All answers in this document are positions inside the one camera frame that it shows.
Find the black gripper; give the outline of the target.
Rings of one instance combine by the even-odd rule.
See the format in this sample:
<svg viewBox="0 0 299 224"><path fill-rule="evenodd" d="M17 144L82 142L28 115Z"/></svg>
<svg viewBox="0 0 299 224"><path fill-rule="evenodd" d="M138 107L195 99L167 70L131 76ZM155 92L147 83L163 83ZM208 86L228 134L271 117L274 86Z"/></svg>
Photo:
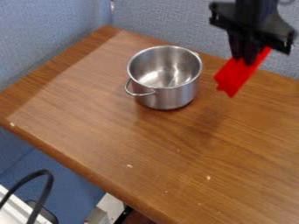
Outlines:
<svg viewBox="0 0 299 224"><path fill-rule="evenodd" d="M210 23L228 33L231 55L252 65L264 46L290 54L296 29L278 11L279 0L231 0L210 3Z"/></svg>

